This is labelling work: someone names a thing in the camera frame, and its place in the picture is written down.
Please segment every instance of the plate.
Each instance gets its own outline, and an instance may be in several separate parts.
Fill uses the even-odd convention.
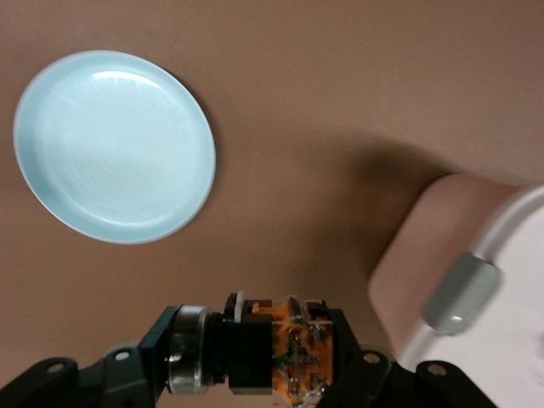
[[[14,148],[56,218],[115,243],[185,226],[215,174],[212,132],[189,91],[157,65],[113,51],[69,55],[40,72],[17,107]]]

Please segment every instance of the container lid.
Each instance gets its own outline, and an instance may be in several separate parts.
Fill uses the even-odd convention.
[[[498,406],[536,408],[544,401],[544,186],[515,200],[497,223],[507,234],[496,229],[490,238],[501,243],[493,257],[502,273],[495,296],[462,334],[437,336],[422,326],[399,362],[411,369],[449,361]]]
[[[60,221],[98,240],[141,243],[185,226],[213,184],[213,136],[172,75],[112,51],[40,72],[14,119],[26,182]]]

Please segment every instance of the white container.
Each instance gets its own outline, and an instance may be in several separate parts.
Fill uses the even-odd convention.
[[[498,267],[501,282],[467,330],[439,335],[422,311],[464,251]],[[377,266],[370,297],[404,368],[449,361],[501,408],[544,406],[544,185],[435,182]]]

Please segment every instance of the screw hole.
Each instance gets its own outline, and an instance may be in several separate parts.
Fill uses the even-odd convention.
[[[65,368],[65,363],[54,363],[46,369],[46,372],[48,374],[54,374],[55,372],[61,371],[63,368]]]
[[[123,360],[126,360],[129,355],[130,353],[128,351],[120,351],[119,353],[115,355],[115,359],[117,361],[123,361]]]

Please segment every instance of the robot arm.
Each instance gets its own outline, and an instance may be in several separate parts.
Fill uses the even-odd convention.
[[[340,309],[240,293],[222,314],[168,307],[140,343],[82,370],[72,359],[40,361],[0,390],[0,406],[153,408],[164,388],[204,394],[227,378],[234,394],[274,394],[293,408],[494,407],[452,364],[423,362],[412,373],[362,350]]]

